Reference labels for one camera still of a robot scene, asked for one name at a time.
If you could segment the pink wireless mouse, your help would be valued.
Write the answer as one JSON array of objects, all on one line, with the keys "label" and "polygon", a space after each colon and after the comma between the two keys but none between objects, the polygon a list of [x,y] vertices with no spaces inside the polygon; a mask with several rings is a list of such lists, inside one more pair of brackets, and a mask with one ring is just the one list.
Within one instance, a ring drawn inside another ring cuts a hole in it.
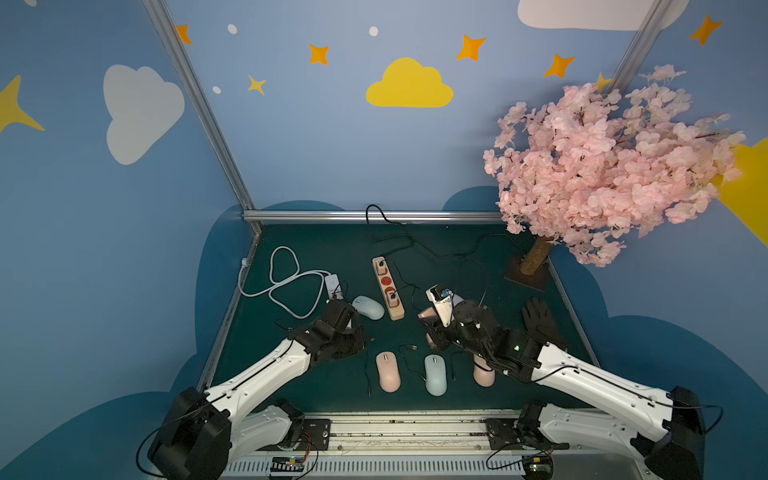
[{"label": "pink wireless mouse", "polygon": [[401,377],[396,355],[390,351],[379,353],[376,358],[380,388],[387,393],[396,392],[401,386]]},{"label": "pink wireless mouse", "polygon": [[484,388],[491,387],[495,382],[495,371],[488,366],[483,358],[477,355],[473,356],[473,364],[473,378],[475,382]]}]

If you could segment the light green wireless mouse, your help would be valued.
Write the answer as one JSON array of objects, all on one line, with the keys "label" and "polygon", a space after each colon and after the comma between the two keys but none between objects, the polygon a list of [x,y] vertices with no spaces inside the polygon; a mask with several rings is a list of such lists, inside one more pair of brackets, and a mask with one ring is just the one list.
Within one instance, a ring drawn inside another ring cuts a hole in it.
[{"label": "light green wireless mouse", "polygon": [[352,301],[352,306],[360,315],[374,321],[382,319],[386,313],[384,306],[366,296],[355,297]]}]

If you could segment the white power strip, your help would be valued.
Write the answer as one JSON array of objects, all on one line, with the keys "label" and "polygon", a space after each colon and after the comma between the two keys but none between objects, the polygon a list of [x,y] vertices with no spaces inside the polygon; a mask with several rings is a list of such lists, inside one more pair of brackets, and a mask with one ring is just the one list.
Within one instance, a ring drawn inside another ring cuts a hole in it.
[{"label": "white power strip", "polygon": [[330,300],[343,300],[343,287],[336,274],[327,275],[324,278],[327,295]]}]

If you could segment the pink wireless mouse front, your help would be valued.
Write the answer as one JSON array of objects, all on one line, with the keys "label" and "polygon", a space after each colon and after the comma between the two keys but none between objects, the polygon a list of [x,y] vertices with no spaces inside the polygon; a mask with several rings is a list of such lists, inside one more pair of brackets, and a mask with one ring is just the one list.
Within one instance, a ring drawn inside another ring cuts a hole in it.
[{"label": "pink wireless mouse front", "polygon": [[401,386],[401,377],[396,355],[390,351],[379,353],[376,358],[380,388],[387,393],[396,392]]}]

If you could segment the light blue wireless mouse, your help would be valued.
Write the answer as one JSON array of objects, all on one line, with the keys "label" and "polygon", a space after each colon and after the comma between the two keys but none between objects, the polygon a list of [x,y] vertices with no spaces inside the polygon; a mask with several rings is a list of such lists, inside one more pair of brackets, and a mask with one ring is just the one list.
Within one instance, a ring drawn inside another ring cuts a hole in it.
[{"label": "light blue wireless mouse", "polygon": [[425,387],[432,396],[439,397],[447,391],[446,363],[442,356],[430,354],[424,358]]}]

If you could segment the peach wireless mouse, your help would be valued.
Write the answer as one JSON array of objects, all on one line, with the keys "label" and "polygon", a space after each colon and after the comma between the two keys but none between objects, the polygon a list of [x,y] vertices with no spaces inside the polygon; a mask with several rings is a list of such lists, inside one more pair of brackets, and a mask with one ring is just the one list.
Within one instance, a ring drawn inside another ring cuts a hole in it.
[{"label": "peach wireless mouse", "polygon": [[418,314],[419,320],[434,321],[439,320],[439,315],[436,313],[433,307],[429,307]]}]

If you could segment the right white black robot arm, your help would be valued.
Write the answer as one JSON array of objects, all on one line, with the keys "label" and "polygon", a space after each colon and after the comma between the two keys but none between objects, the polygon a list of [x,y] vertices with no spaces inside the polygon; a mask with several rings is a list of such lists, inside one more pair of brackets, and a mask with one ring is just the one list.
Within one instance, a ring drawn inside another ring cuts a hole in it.
[{"label": "right white black robot arm", "polygon": [[694,392],[614,375],[547,336],[503,327],[473,300],[443,299],[418,318],[437,350],[460,347],[493,372],[558,390],[593,408],[581,412],[532,401],[514,425],[518,443],[537,450],[582,445],[631,458],[660,479],[703,478],[707,429]]}]

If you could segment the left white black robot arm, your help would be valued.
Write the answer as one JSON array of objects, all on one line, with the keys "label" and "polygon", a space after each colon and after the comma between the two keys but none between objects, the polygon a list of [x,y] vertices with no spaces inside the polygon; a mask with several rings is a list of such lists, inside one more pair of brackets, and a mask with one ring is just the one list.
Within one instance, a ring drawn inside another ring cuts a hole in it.
[{"label": "left white black robot arm", "polygon": [[226,467],[264,447],[305,442],[304,414],[285,400],[265,400],[319,362],[361,352],[359,312],[331,300],[309,325],[293,329],[277,347],[234,377],[204,391],[181,392],[141,444],[164,479],[217,479]]}]

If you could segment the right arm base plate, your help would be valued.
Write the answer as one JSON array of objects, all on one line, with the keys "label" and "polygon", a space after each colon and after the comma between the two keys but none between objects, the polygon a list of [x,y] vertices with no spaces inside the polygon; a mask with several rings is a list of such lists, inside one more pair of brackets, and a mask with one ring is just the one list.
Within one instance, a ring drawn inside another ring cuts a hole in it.
[{"label": "right arm base plate", "polygon": [[536,451],[557,451],[570,448],[567,442],[556,443],[547,439],[539,429],[538,420],[488,418],[484,423],[492,450],[529,448]]}]

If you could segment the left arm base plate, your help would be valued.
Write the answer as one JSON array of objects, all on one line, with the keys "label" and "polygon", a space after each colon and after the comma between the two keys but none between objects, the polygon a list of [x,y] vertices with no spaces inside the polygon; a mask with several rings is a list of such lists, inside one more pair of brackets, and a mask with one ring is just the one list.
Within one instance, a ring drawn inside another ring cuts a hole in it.
[{"label": "left arm base plate", "polygon": [[328,418],[309,418],[294,421],[284,445],[287,448],[306,448],[309,440],[313,450],[326,451],[329,447],[332,422]]}]

